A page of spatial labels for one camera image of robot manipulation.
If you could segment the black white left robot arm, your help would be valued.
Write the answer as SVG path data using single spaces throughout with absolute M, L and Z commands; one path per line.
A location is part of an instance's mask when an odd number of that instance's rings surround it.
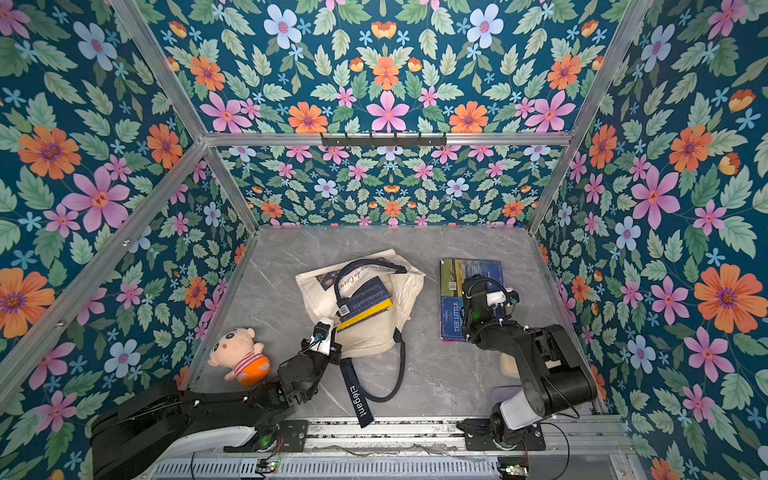
M 246 391 L 199 393 L 168 381 L 98 416 L 91 426 L 93 477 L 134 479 L 186 440 L 239 448 L 274 431 L 317 393 L 327 366 L 339 362 L 336 333 L 330 320 L 318 322 L 300 352 L 280 364 L 275 380 Z

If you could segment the navy book white text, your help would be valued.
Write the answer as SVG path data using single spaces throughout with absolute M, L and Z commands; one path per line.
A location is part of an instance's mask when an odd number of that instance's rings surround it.
M 362 307 L 363 309 L 370 307 L 372 304 L 384 301 L 386 299 L 391 300 L 391 294 L 385 287 L 384 283 L 379 277 L 373 277 L 372 279 L 363 283 L 350 297 L 341 298 L 337 302 L 338 313 L 340 318 L 347 315 L 348 312 L 343 310 L 344 306 L 349 309 L 355 310 Z

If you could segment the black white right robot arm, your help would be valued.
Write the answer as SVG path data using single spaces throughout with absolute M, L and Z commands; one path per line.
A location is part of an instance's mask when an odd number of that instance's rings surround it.
M 465 340 L 512 358 L 520 390 L 497 403 L 487 420 L 463 420 L 459 430 L 508 448 L 542 421 L 597 399 L 594 375 L 563 326 L 530 327 L 513 318 L 515 291 L 476 274 L 463 282 L 462 302 Z

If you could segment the blue green Animal Farm book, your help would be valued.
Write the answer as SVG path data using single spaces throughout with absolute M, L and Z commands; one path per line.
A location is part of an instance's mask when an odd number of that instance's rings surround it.
M 463 294 L 463 283 L 475 275 L 504 281 L 502 264 L 496 260 L 447 258 L 440 260 L 440 295 L 459 298 Z

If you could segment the cream canvas tote bag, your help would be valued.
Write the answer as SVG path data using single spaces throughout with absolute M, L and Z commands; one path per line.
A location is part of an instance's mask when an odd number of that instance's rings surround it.
M 339 367 L 360 427 L 373 423 L 372 403 L 387 403 L 400 391 L 407 366 L 403 330 L 424 286 L 425 274 L 389 249 L 295 277 L 314 323 L 330 327 L 340 346 Z M 397 378 L 386 395 L 369 392 L 354 360 L 399 349 Z

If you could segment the yellow spine book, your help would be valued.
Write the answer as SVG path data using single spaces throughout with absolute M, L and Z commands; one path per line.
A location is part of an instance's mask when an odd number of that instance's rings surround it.
M 352 310 L 352 309 L 349 309 L 347 306 L 344 306 L 343 310 L 347 311 L 348 314 L 340 318 L 340 324 L 337 327 L 337 330 L 343 331 L 348 328 L 351 328 L 369 318 L 372 318 L 376 315 L 379 315 L 380 313 L 388 311 L 392 307 L 392 305 L 393 305 L 393 302 L 390 299 L 386 299 L 376 304 L 372 304 L 370 307 L 367 307 L 365 309 L 360 307 L 360 308 L 356 308 L 355 310 Z

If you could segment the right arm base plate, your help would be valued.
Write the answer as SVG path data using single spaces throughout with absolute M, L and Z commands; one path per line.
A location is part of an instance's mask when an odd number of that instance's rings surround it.
M 456 427 L 468 451 L 544 451 L 546 443 L 539 425 L 509 429 L 500 418 L 467 418 Z

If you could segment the blue green spine book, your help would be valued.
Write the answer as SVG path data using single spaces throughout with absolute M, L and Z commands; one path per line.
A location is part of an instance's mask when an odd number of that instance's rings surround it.
M 464 301 L 461 297 L 440 297 L 440 337 L 444 342 L 464 342 Z

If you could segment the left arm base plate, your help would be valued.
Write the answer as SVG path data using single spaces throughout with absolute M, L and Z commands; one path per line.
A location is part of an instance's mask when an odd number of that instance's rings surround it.
M 258 452 L 299 453 L 304 451 L 308 438 L 309 422 L 284 420 L 260 430 L 256 447 Z

